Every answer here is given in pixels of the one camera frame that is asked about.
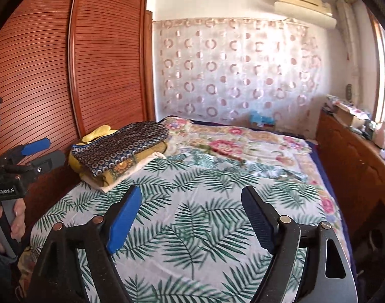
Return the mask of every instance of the curtain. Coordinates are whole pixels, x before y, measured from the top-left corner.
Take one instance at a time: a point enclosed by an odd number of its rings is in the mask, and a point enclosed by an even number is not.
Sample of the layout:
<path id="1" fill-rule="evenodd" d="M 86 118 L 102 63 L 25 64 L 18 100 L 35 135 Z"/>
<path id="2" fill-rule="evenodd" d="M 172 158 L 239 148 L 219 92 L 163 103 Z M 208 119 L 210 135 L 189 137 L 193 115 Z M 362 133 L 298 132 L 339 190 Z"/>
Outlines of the curtain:
<path id="1" fill-rule="evenodd" d="M 236 18 L 165 20 L 153 25 L 160 117 L 250 125 L 251 111 L 279 130 L 306 135 L 321 74 L 307 27 Z"/>
<path id="2" fill-rule="evenodd" d="M 361 55 L 358 27 L 355 14 L 350 4 L 345 0 L 337 1 L 337 10 L 342 34 L 347 47 L 349 60 L 348 83 L 352 86 L 352 102 L 355 106 L 362 104 L 362 88 L 359 81 L 359 56 Z"/>

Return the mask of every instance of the white sheet with green leaves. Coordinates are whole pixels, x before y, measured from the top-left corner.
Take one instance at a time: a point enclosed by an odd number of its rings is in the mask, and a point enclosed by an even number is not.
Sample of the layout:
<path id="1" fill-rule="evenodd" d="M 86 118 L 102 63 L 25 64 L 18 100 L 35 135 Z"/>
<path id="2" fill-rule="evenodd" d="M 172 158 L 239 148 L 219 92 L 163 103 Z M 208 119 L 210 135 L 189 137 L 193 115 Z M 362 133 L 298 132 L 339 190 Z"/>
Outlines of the white sheet with green leaves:
<path id="1" fill-rule="evenodd" d="M 244 213 L 242 188 L 254 186 L 279 214 L 296 222 L 318 224 L 325 219 L 318 190 L 286 181 L 285 171 L 259 163 L 243 166 L 193 149 L 151 161 L 108 194 L 81 183 L 34 226 L 34 259 L 54 223 L 84 224 L 104 214 L 130 185 L 137 185 L 142 206 L 124 246 L 113 255 L 134 302 L 249 302 L 270 255 L 258 243 Z M 280 176 L 285 180 L 275 180 Z M 304 258 L 305 249 L 301 249 L 285 302 L 294 300 Z M 98 302 L 83 250 L 79 260 L 90 300 Z"/>

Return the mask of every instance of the dark blue mattress edge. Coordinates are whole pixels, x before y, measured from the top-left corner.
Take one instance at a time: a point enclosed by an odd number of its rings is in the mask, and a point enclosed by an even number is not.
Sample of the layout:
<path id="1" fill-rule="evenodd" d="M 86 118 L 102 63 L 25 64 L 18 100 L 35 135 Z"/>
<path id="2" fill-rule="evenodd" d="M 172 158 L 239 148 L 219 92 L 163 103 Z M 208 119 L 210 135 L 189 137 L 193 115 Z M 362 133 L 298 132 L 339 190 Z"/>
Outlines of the dark blue mattress edge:
<path id="1" fill-rule="evenodd" d="M 225 125 L 225 124 L 219 124 L 219 123 L 212 123 L 212 122 L 203 122 L 203 121 L 195 121 L 195 120 L 191 120 L 191 122 L 193 124 L 198 124 L 198 125 L 208 125 L 208 126 L 230 126 L 230 125 Z M 251 130 L 253 131 L 263 131 L 263 130 L 260 130 L 260 129 L 253 129 L 253 128 L 250 128 Z M 282 133 L 282 132 L 273 132 L 273 133 L 276 133 L 276 134 L 282 134 L 282 135 L 287 135 L 287 136 L 292 136 L 292 137 L 295 137 L 295 138 L 300 138 L 300 139 L 305 139 L 303 136 L 298 136 L 298 135 L 295 135 L 295 134 L 292 134 L 292 133 Z M 337 204 L 337 206 L 339 207 L 338 205 L 338 202 L 337 202 L 337 197 L 335 196 L 335 192 L 331 186 L 331 183 L 330 183 L 330 180 L 328 179 L 328 176 L 326 174 L 326 171 L 324 170 L 324 167 L 320 161 L 320 158 L 317 154 L 317 150 L 316 150 L 316 144 L 312 143 L 312 142 L 309 142 L 309 141 L 306 141 L 308 143 L 308 145 L 311 147 L 312 149 L 312 152 L 310 153 L 310 157 L 312 158 L 313 162 L 316 164 L 317 166 L 317 169 L 320 173 L 320 176 L 324 182 L 324 186 L 326 187 L 328 193 L 334 198 L 335 200 L 335 203 Z M 357 286 L 357 281 L 356 281 L 356 268 L 355 268 L 355 261 L 353 259 L 353 254 L 352 254 L 352 246 L 351 246 L 351 242 L 349 240 L 349 232 L 348 232 L 348 226 L 347 226 L 347 223 L 345 222 L 345 219 L 344 219 L 344 216 L 341 212 L 341 209 L 339 210 L 340 211 L 340 216 L 341 216 L 341 223 L 342 223 L 342 227 L 343 227 L 343 233 L 344 233 L 344 237 L 345 237 L 345 241 L 347 242 L 347 247 L 348 247 L 348 253 L 349 253 L 349 258 L 351 259 L 351 271 L 352 271 L 352 274 L 353 274 L 353 278 L 355 280 L 355 285 Z"/>

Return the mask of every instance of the bottle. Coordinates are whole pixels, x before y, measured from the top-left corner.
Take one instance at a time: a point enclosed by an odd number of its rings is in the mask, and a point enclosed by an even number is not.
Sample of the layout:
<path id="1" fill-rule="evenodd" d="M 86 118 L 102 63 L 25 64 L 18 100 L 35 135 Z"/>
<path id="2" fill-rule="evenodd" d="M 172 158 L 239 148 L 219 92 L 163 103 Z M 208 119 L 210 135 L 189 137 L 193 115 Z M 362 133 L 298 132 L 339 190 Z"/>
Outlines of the bottle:
<path id="1" fill-rule="evenodd" d="M 380 149 L 385 148 L 385 122 L 382 122 L 381 126 L 375 130 L 373 142 Z"/>

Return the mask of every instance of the metal screw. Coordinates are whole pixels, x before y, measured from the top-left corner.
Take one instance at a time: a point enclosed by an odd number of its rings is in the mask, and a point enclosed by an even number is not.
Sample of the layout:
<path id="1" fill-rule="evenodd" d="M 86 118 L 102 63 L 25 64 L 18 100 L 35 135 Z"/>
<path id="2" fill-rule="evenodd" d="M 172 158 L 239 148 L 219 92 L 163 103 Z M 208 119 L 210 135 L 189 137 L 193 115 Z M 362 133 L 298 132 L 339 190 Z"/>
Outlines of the metal screw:
<path id="1" fill-rule="evenodd" d="M 64 226 L 64 224 L 62 222 L 58 222 L 58 223 L 54 224 L 52 229 L 54 229 L 55 231 L 58 231 L 58 230 L 62 229 L 63 226 Z"/>
<path id="2" fill-rule="evenodd" d="M 291 218 L 287 215 L 283 215 L 279 219 L 282 223 L 291 223 Z"/>
<path id="3" fill-rule="evenodd" d="M 321 226 L 325 228 L 325 230 L 331 229 L 331 224 L 326 221 L 321 222 Z"/>
<path id="4" fill-rule="evenodd" d="M 94 224 L 99 224 L 103 222 L 104 218 L 101 215 L 96 215 L 92 218 Z"/>

